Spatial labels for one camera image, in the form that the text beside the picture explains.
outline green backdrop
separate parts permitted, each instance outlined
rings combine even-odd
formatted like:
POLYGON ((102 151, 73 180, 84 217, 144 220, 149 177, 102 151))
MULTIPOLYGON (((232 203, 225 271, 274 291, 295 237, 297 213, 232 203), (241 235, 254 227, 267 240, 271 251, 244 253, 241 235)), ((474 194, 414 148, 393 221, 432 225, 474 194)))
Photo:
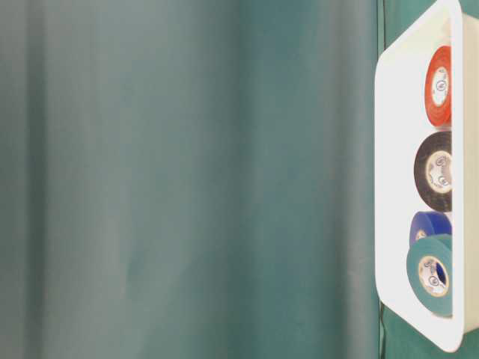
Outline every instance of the green backdrop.
POLYGON ((2 358, 376 358, 374 0, 4 0, 2 358))
MULTIPOLYGON (((385 0, 378 1, 378 47, 381 51, 390 45, 434 1, 432 0, 385 0)), ((463 11, 479 17, 477 0, 461 0, 463 11)), ((444 353, 423 337, 394 312, 385 308, 382 312, 384 346, 382 357, 386 359, 460 358, 479 356, 479 331, 464 336, 460 349, 453 354, 444 353)))

